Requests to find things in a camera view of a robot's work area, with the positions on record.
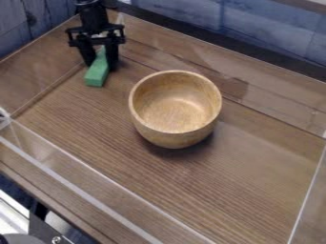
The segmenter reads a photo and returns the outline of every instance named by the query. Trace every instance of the bowl rim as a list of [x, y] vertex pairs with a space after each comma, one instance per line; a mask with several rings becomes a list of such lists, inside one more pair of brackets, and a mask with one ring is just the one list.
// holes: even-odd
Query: bowl rim
[[[148, 81], [148, 79], [151, 79], [154, 76], [158, 76], [160, 74], [166, 74], [166, 73], [186, 73], [186, 74], [191, 74], [191, 75], [195, 75], [198, 76], [204, 82], [206, 84], [214, 89], [219, 99], [220, 99], [220, 103], [219, 103], [219, 107], [216, 108], [216, 113], [214, 113], [210, 117], [210, 119], [204, 122], [204, 125], [200, 126], [199, 128], [196, 128], [195, 130], [191, 130], [191, 131], [187, 131], [187, 132], [168, 132], [168, 131], [160, 131], [155, 128], [152, 128], [148, 123], [144, 121], [144, 119], [140, 117], [140, 115], [138, 114], [136, 110], [135, 110], [135, 107], [134, 107], [134, 95], [135, 95], [135, 92], [136, 90], [139, 89], [139, 87], [143, 85], [143, 83], [146, 83]], [[219, 116], [219, 113], [220, 113], [220, 110], [222, 110], [222, 104], [223, 104], [223, 96], [222, 96], [222, 93], [216, 87], [216, 85], [212, 83], [212, 81], [210, 79], [207, 79], [203, 75], [195, 73], [195, 72], [191, 72], [191, 71], [180, 71], [180, 70], [171, 70], [171, 71], [159, 71], [159, 72], [155, 72], [152, 74], [150, 74], [148, 76], [146, 76], [138, 83], [136, 85], [134, 86], [131, 92], [130, 92], [130, 95], [128, 95], [128, 108], [130, 108], [130, 111], [131, 111], [131, 115], [135, 117], [135, 119], [142, 123], [142, 125], [144, 127], [147, 127], [148, 129], [151, 129], [152, 131], [155, 132], [162, 132], [162, 133], [166, 133], [166, 134], [187, 134], [187, 133], [191, 133], [191, 132], [196, 132], [199, 131], [200, 129], [203, 129], [207, 125], [210, 125], [212, 123], [212, 121], [216, 119], [216, 117]]]

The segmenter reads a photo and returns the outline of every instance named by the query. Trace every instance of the gray wall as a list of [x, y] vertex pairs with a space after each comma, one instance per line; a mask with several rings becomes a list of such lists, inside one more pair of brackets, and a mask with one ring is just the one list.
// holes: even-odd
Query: gray wall
[[270, 0], [134, 0], [138, 7], [326, 66], [326, 16]]
[[0, 0], [0, 58], [73, 15], [72, 0]]

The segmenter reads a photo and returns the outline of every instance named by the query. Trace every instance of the green block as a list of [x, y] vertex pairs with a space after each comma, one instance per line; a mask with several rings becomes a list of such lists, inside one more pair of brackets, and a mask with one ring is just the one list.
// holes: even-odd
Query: green block
[[96, 54], [95, 62], [89, 66], [84, 76], [87, 86], [102, 87], [107, 79], [108, 71], [110, 66], [106, 58], [106, 49], [102, 48]]

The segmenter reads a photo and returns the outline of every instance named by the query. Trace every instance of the wooden bowl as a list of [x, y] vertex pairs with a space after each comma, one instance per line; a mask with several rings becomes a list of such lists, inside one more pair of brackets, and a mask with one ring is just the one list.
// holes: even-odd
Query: wooden bowl
[[147, 76], [128, 97], [132, 122], [156, 146], [180, 149], [212, 132], [222, 95], [212, 82], [190, 71], [162, 71]]

